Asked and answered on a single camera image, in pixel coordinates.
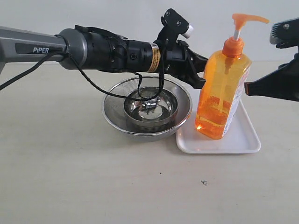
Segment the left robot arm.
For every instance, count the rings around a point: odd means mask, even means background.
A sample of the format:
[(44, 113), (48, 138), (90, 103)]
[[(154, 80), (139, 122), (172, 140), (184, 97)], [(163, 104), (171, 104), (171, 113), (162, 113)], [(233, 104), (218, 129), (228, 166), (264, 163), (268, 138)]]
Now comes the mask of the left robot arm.
[(0, 64), (38, 62), (47, 55), (68, 70), (99, 70), (109, 73), (165, 73), (195, 89), (205, 80), (198, 76), (207, 58), (189, 49), (168, 28), (154, 42), (130, 40), (110, 31), (76, 25), (57, 35), (15, 28), (0, 29)]

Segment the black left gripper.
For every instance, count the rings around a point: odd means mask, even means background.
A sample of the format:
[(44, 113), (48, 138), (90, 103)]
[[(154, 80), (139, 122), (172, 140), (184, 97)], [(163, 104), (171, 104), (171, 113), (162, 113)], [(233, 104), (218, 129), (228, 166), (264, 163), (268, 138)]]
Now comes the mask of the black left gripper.
[(164, 80), (165, 74), (169, 74), (185, 81), (194, 89), (204, 87), (206, 80), (198, 76), (194, 64), (206, 64), (208, 58), (189, 49), (189, 45), (182, 40), (177, 40), (177, 43), (170, 47), (161, 42), (161, 47), (161, 80)]

